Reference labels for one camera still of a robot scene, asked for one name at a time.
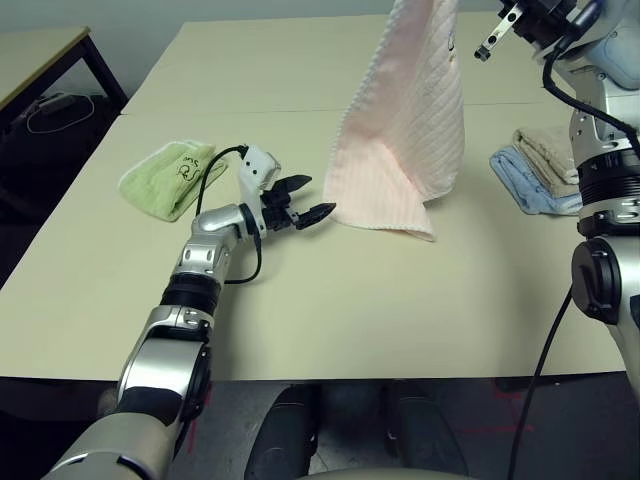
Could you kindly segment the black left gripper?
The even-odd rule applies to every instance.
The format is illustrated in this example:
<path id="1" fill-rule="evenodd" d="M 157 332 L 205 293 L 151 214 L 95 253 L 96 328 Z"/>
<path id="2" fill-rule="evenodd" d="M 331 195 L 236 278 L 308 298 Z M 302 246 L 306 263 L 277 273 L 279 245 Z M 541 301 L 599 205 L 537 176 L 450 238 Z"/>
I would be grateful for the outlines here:
<path id="1" fill-rule="evenodd" d="M 297 230 L 304 230 L 321 222 L 333 212 L 335 203 L 320 203 L 299 215 L 291 208 L 290 193 L 311 181 L 311 176 L 293 175 L 279 179 L 277 188 L 273 187 L 263 192 L 260 196 L 262 217 L 269 231 L 279 231 L 290 226 L 295 226 Z"/>

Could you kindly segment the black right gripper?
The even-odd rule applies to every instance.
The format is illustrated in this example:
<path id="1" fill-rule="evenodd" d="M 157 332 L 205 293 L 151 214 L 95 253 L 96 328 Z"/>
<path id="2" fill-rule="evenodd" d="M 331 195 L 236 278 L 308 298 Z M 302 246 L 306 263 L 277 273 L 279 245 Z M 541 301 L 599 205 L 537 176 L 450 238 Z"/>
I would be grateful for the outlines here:
<path id="1" fill-rule="evenodd" d="M 488 61 L 507 32 L 513 31 L 534 47 L 539 61 L 546 60 L 560 46 L 561 52 L 576 42 L 582 32 L 575 24 L 576 1 L 502 1 L 498 25 L 476 48 L 474 57 Z"/>

